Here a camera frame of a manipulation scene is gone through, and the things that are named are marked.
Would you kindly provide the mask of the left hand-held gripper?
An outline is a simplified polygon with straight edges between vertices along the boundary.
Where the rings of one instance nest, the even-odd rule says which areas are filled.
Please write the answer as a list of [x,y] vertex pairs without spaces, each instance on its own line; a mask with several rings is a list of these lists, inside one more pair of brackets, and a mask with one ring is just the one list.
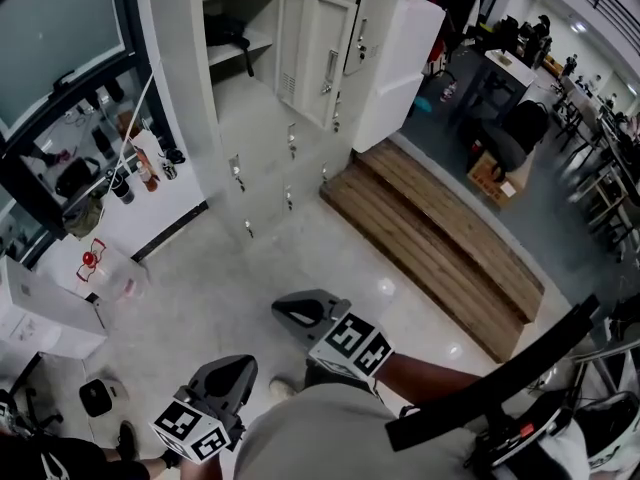
[[180,457],[203,464],[232,451],[245,427],[240,410],[258,374],[252,355],[227,356],[201,366],[150,423],[160,441]]

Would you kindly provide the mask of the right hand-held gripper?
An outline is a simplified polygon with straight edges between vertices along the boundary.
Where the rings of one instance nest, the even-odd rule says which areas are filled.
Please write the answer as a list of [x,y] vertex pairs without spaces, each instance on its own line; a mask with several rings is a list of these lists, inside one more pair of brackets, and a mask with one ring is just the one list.
[[271,309],[308,358],[331,373],[367,381],[394,352],[377,323],[355,312],[349,300],[325,290],[291,293]]

